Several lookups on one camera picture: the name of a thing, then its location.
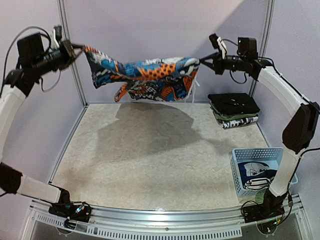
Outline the blue orange patterned cloth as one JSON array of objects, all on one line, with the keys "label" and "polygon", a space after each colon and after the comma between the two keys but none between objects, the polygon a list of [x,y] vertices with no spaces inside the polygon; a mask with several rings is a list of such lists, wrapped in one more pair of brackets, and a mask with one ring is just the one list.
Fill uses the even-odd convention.
[{"label": "blue orange patterned cloth", "polygon": [[93,86],[122,83],[114,94],[119,102],[125,95],[133,100],[176,102],[186,100],[196,83],[200,67],[197,57],[169,57],[121,63],[91,46],[84,48]]}]

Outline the black garment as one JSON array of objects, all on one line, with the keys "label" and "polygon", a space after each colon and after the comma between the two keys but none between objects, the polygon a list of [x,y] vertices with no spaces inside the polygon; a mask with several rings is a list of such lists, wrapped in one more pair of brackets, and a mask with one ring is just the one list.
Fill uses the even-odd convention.
[{"label": "black garment", "polygon": [[221,114],[257,114],[260,108],[247,93],[223,93],[207,95],[214,108]]}]

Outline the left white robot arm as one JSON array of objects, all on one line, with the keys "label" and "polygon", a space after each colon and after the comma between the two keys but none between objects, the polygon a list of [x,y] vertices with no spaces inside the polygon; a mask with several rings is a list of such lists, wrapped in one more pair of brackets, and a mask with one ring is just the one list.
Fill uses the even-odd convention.
[{"label": "left white robot arm", "polygon": [[[84,45],[63,39],[62,26],[55,25],[51,33],[41,27],[29,26],[12,41],[17,44],[17,63],[14,69],[4,71],[0,86],[0,149],[3,150],[20,107],[36,84],[43,84],[43,76],[62,72],[84,52]],[[63,216],[74,213],[67,190],[36,180],[13,167],[0,163],[2,196],[19,194],[53,204]]]}]

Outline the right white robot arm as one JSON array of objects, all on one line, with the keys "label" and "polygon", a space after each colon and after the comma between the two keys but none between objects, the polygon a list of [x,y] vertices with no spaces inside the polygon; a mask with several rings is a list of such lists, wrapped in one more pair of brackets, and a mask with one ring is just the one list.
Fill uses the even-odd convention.
[{"label": "right white robot arm", "polygon": [[213,33],[208,38],[216,52],[201,58],[203,65],[217,75],[222,75],[224,71],[248,74],[273,93],[290,117],[281,135],[282,160],[258,208],[262,218],[269,218],[288,196],[290,183],[301,159],[310,151],[309,145],[316,131],[320,106],[297,90],[277,70],[273,59],[258,54],[256,39],[239,37],[236,54],[229,55],[221,37]]}]

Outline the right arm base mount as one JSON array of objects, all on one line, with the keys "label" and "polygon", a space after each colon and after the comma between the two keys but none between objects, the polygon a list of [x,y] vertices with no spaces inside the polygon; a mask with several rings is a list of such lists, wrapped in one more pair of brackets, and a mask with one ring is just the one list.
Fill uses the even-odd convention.
[{"label": "right arm base mount", "polygon": [[259,222],[268,219],[275,219],[275,221],[278,222],[285,217],[283,206],[267,210],[262,203],[257,203],[253,200],[244,202],[240,208],[240,213],[245,223]]}]

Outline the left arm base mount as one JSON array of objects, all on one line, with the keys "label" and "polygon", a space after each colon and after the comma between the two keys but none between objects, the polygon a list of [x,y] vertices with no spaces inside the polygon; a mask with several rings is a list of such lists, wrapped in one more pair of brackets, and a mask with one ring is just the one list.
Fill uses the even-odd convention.
[{"label": "left arm base mount", "polygon": [[91,218],[92,207],[85,201],[53,203],[48,212],[58,217],[88,223]]}]

